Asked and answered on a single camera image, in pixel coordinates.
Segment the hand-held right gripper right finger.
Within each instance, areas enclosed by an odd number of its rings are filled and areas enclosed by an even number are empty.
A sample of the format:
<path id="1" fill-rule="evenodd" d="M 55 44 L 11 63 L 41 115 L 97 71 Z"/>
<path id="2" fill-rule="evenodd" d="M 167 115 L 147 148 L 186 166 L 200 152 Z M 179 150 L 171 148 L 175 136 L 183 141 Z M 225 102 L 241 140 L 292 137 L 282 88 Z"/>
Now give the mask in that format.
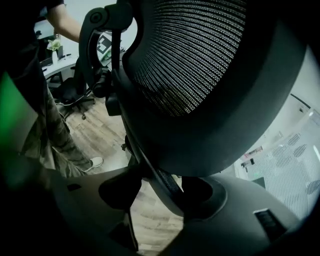
<path id="1" fill-rule="evenodd" d="M 214 174 L 159 179 L 159 197 L 183 217 L 183 228 L 161 256 L 255 256 L 299 223 L 262 186 Z"/>

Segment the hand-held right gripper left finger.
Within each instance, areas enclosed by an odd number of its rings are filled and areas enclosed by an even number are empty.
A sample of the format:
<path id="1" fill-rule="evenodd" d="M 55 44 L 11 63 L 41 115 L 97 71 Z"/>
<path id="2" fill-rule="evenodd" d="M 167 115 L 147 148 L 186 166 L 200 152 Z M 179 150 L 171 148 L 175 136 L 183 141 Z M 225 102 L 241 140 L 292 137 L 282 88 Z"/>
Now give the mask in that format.
<path id="1" fill-rule="evenodd" d="M 52 179 L 71 252 L 137 252 L 130 208 L 141 188 L 140 166 Z"/>

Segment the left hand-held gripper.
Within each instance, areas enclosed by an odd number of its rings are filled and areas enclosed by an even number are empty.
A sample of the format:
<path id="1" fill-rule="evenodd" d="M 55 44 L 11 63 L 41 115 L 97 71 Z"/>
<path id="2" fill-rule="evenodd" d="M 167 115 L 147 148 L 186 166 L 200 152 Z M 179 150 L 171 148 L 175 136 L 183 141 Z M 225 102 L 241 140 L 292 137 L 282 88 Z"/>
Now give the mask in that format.
<path id="1" fill-rule="evenodd" d="M 111 47 L 112 47 L 111 34 L 101 34 L 99 36 L 97 46 L 96 46 L 98 59 L 102 60 L 106 56 L 107 52 L 111 49 Z"/>

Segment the black mesh office chair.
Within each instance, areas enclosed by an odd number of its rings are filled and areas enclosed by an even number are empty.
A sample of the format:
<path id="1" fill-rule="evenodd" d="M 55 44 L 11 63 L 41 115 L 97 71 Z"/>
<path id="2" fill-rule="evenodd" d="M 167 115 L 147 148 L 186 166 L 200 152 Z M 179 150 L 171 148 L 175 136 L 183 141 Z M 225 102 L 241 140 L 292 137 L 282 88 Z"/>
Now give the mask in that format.
<path id="1" fill-rule="evenodd" d="M 152 181 L 208 177 L 282 108 L 305 56 L 303 14 L 295 0 L 117 0 L 86 14 L 80 66 Z M 99 60 L 101 34 L 111 49 Z"/>

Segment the person's left forearm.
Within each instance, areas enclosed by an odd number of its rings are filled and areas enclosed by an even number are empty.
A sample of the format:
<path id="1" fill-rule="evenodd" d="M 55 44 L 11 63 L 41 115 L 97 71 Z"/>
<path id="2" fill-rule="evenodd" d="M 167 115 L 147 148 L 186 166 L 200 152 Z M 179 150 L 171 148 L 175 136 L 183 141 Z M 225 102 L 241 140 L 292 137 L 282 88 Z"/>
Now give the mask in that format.
<path id="1" fill-rule="evenodd" d="M 46 19 L 58 34 L 73 42 L 79 42 L 81 24 L 69 15 L 64 3 L 48 9 Z"/>

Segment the black swivel chair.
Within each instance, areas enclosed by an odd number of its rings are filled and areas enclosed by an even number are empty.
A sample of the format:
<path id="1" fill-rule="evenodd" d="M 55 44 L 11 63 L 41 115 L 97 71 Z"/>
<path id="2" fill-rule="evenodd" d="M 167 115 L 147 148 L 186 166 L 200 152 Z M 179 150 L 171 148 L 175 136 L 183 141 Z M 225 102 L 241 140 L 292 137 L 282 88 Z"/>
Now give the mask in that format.
<path id="1" fill-rule="evenodd" d="M 79 59 L 78 57 L 75 66 L 71 68 L 74 70 L 73 77 L 61 81 L 60 86 L 52 92 L 56 104 L 64 107 L 65 113 L 60 114 L 64 121 L 74 112 L 74 108 L 77 108 L 81 118 L 85 120 L 87 109 L 83 103 L 96 104 L 96 100 L 90 97 L 92 91 L 87 87 Z"/>

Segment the white shoe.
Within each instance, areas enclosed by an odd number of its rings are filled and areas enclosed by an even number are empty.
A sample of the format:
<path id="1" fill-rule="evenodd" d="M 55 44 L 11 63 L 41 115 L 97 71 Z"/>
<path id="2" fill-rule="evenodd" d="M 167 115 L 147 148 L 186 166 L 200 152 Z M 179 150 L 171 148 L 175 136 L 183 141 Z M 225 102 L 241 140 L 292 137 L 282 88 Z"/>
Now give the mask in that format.
<path id="1" fill-rule="evenodd" d="M 94 168 L 100 167 L 104 163 L 104 159 L 100 156 L 96 156 L 90 159 L 90 167 L 84 170 L 85 173 L 91 171 Z"/>

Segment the white flower vase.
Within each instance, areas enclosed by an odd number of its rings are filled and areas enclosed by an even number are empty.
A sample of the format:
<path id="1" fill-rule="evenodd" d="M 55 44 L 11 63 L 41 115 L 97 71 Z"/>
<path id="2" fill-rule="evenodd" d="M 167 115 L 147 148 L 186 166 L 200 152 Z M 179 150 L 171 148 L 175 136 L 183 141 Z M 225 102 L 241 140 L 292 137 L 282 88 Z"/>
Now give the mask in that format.
<path id="1" fill-rule="evenodd" d="M 61 47 L 61 41 L 59 39 L 49 40 L 47 49 L 52 51 L 52 64 L 55 65 L 58 62 L 58 50 Z"/>

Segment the person's right leg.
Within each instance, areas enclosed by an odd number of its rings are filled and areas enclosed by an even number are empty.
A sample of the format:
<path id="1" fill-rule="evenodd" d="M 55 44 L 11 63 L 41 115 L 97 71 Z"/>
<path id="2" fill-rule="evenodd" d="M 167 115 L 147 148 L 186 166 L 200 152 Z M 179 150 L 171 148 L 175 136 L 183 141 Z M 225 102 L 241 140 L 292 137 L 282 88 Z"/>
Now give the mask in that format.
<path id="1" fill-rule="evenodd" d="M 59 125 L 62 125 L 62 128 L 66 127 L 58 112 L 38 116 L 20 153 L 37 160 L 46 169 L 57 170 L 63 177 L 68 177 L 72 174 L 72 167 L 53 146 L 54 139 L 58 137 L 54 132 L 58 131 Z"/>

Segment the person's black shirt torso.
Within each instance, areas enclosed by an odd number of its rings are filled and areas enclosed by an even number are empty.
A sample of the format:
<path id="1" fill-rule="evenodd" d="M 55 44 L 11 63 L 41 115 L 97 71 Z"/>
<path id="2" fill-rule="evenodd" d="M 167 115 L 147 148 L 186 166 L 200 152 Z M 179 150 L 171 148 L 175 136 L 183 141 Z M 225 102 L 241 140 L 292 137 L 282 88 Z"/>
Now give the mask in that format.
<path id="1" fill-rule="evenodd" d="M 0 62 L 13 79 L 29 71 L 38 58 L 35 23 L 50 0 L 1 0 Z"/>

